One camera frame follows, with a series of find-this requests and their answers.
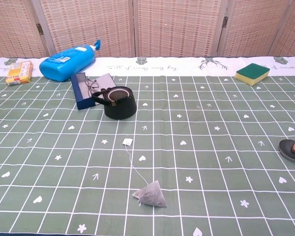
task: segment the eyeglasses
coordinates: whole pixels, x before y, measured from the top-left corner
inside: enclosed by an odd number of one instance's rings
[[[96,80],[90,80],[89,78],[86,78],[84,82],[86,86],[88,87],[89,97],[92,97],[93,93],[100,91],[100,86]]]

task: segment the yellow soap package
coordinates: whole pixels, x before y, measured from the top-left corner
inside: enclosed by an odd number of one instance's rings
[[[5,83],[9,86],[30,83],[33,63],[30,60],[12,63]]]

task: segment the tea bag tag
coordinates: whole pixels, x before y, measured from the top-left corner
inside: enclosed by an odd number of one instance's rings
[[[123,145],[127,145],[127,146],[131,146],[132,140],[133,139],[124,139],[123,142],[122,142],[122,144]]]

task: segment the tea bag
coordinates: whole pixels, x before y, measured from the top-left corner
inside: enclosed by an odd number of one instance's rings
[[[130,160],[131,166],[147,184],[146,187],[139,189],[138,191],[133,193],[132,196],[139,199],[139,202],[143,204],[156,206],[156,207],[167,207],[167,204],[163,196],[161,187],[159,186],[158,180],[148,184],[146,179],[133,166],[131,161],[131,153],[129,153],[127,150],[127,146],[130,146],[132,144],[132,139],[124,139],[122,144],[125,146],[126,152],[129,154],[129,160]]]
[[[167,207],[158,180],[150,183],[144,188],[139,189],[133,193],[132,196],[139,199],[139,202],[143,204],[156,207]]]

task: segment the blue plastic bottle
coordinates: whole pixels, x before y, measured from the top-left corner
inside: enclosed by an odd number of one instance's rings
[[[100,49],[100,40],[93,45],[80,45],[52,55],[39,65],[40,72],[48,79],[63,82],[95,60],[95,50]]]

